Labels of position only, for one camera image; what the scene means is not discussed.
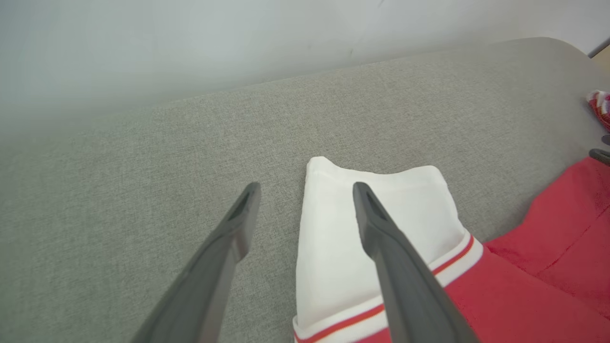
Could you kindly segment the red jersey with white sleeves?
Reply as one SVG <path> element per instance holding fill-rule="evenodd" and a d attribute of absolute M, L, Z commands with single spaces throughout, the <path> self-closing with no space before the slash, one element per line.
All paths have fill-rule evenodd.
<path fill-rule="evenodd" d="M 390 343 L 352 188 L 364 182 L 481 343 L 610 343 L 610 166 L 584 158 L 539 194 L 523 222 L 480 243 L 441 172 L 307 165 L 296 264 L 297 343 Z"/>

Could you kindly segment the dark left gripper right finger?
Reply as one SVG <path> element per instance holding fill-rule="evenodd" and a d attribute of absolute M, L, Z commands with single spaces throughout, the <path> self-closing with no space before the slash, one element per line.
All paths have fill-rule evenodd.
<path fill-rule="evenodd" d="M 376 266 L 392 343 L 479 343 L 374 191 L 353 185 L 360 241 Z"/>

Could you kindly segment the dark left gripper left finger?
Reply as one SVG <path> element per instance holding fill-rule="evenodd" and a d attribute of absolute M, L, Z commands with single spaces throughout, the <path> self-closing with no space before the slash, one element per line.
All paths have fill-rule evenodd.
<path fill-rule="evenodd" d="M 248 184 L 140 326 L 132 343 L 216 343 L 237 264 L 249 253 L 261 185 Z"/>

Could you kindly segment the red shorts with white stripe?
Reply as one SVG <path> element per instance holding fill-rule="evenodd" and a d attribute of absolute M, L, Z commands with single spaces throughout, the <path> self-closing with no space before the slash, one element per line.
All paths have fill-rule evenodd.
<path fill-rule="evenodd" d="M 597 120 L 610 134 L 610 92 L 593 91 L 586 100 Z"/>

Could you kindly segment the grey fabric sofa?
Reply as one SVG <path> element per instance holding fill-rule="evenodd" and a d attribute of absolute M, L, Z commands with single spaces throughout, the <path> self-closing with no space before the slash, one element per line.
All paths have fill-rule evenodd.
<path fill-rule="evenodd" d="M 253 247 L 221 343 L 293 343 L 309 159 L 434 165 L 462 223 L 508 232 L 601 146 L 585 102 L 610 74 L 528 38 L 252 85 L 0 138 L 0 343 L 128 343 L 251 182 Z"/>

